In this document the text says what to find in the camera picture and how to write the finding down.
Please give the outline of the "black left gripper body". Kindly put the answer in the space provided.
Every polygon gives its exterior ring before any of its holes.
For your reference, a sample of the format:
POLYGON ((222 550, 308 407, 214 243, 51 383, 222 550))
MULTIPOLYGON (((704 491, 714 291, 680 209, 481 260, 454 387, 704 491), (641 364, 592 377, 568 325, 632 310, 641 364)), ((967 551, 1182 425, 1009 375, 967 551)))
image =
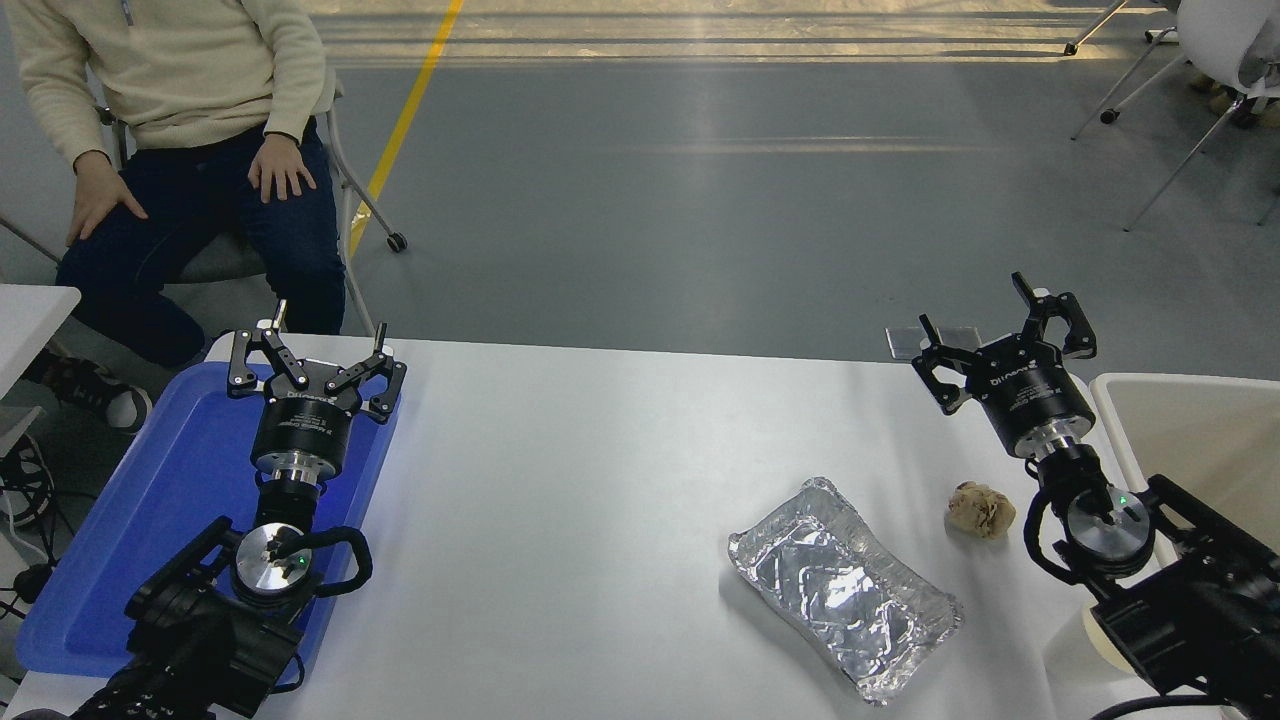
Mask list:
POLYGON ((284 373, 265 384, 266 402, 250 451, 255 465, 268 465, 273 457, 291 452, 315 456, 328 465, 346 462, 361 397, 352 388, 340 389, 337 395, 326 392, 326 384, 339 372, 340 366, 335 364, 306 360, 306 388, 293 387, 284 373))

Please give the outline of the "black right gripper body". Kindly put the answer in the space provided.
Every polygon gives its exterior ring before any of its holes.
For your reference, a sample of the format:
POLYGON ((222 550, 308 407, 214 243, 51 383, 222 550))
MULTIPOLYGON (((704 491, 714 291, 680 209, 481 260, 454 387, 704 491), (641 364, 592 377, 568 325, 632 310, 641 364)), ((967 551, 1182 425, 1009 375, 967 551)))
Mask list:
POLYGON ((970 396, 980 402, 1012 457, 1032 457, 1043 427, 1065 427, 1080 439, 1096 420, 1066 373, 1060 348, 1043 340, 1000 340, 979 348, 970 396))

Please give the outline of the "person's left hand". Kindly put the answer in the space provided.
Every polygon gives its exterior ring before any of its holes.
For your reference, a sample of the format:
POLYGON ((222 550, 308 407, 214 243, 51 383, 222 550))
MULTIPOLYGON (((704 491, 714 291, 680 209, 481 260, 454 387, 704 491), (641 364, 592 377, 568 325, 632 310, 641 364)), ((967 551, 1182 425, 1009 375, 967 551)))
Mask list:
POLYGON ((317 182, 305 164, 300 143, 291 136, 266 133, 247 173, 260 202, 285 201, 316 190, 317 182))

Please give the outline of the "person's right hand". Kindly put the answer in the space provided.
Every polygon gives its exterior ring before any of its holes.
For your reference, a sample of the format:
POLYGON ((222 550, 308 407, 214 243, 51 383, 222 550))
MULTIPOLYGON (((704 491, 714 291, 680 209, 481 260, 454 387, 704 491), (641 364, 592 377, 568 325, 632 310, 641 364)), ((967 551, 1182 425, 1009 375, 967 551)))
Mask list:
POLYGON ((72 163, 72 168, 76 174, 76 196, 65 238, 68 249, 88 240, 116 208, 123 206, 137 219, 148 219, 105 152, 82 152, 72 163))

